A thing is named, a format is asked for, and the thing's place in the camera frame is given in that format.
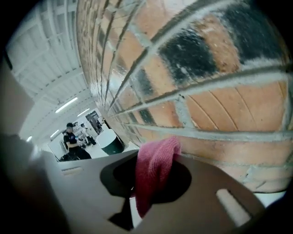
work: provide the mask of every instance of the black pants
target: black pants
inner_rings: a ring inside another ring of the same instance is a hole
[[[87,140],[92,143],[93,145],[96,144],[95,140],[92,137],[87,137]]]
[[[79,159],[81,160],[92,158],[90,154],[87,151],[85,151],[83,148],[81,148],[80,146],[70,148],[69,153],[74,154],[75,156],[79,157]]]

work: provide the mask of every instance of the ceiling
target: ceiling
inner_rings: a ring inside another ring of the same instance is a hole
[[[41,144],[57,129],[96,105],[87,87],[76,43],[77,0],[45,0],[25,17],[6,46],[16,80],[35,104],[20,132]],[[55,113],[63,104],[77,101]]]

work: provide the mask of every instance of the ceiling light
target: ceiling light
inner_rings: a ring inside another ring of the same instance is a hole
[[[29,142],[32,138],[32,136],[28,137],[27,142]]]
[[[79,117],[80,115],[82,115],[84,112],[87,112],[90,108],[87,108],[85,111],[83,111],[82,113],[78,114],[77,117]]]
[[[56,110],[55,113],[60,112],[61,110],[63,110],[65,107],[67,107],[68,105],[70,105],[71,103],[73,103],[76,100],[77,100],[77,97],[73,98],[71,101],[69,101],[68,103],[66,103],[62,107],[60,107],[58,110]]]
[[[59,129],[58,129],[56,132],[54,132],[54,133],[50,136],[50,138],[52,138],[52,136],[54,136],[58,131],[59,131]]]

